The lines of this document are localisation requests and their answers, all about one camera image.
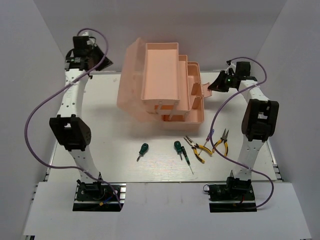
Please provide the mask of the pink plastic tool box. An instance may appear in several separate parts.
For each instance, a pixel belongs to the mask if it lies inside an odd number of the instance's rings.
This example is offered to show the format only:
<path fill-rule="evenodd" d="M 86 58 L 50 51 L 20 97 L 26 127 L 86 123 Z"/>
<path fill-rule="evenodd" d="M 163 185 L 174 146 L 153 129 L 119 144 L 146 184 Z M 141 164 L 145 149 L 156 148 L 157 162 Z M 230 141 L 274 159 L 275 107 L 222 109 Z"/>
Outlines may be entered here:
<path fill-rule="evenodd" d="M 164 130 L 196 132 L 205 121 L 200 66 L 179 53 L 177 42 L 151 43 L 137 38 L 122 65 L 117 107 L 140 122 L 156 121 Z"/>

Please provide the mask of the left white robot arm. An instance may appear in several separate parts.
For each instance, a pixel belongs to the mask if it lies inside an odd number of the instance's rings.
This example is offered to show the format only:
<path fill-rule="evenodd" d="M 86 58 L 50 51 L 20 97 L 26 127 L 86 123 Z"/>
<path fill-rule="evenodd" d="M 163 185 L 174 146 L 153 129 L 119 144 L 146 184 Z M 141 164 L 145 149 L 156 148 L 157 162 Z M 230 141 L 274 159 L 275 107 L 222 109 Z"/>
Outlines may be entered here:
<path fill-rule="evenodd" d="M 65 86 L 62 102 L 56 117 L 49 120 L 49 126 L 58 143 L 72 156 L 80 168 L 80 185 L 90 185 L 88 193 L 99 200 L 105 196 L 106 187 L 101 180 L 89 144 L 92 140 L 90 127 L 82 120 L 82 105 L 85 87 L 92 78 L 87 71 L 103 59 L 104 53 L 96 44 L 96 38 L 88 32 L 74 36 L 73 49 L 65 57 Z"/>

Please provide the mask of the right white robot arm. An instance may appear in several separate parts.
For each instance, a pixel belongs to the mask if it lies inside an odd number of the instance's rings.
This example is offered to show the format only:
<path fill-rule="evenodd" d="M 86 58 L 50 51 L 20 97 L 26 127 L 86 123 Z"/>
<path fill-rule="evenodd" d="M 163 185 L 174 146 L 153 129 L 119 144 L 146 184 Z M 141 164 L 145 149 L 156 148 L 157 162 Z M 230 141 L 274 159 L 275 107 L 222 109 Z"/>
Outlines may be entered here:
<path fill-rule="evenodd" d="M 271 137 L 276 129 L 276 122 L 279 112 L 279 103 L 266 97 L 260 85 L 266 82 L 267 72 L 260 63 L 264 73 L 264 80 L 259 82 L 251 75 L 251 63 L 233 58 L 228 60 L 227 69 L 220 71 L 216 80 L 207 89 L 209 91 L 227 93 L 230 89 L 237 92 L 229 97 L 217 113 L 222 110 L 232 98 L 241 94 L 247 103 L 244 117 L 241 123 L 243 134 L 242 147 L 235 161 L 236 167 L 231 171 L 230 176 L 240 181 L 250 181 L 253 167 L 261 147 Z"/>

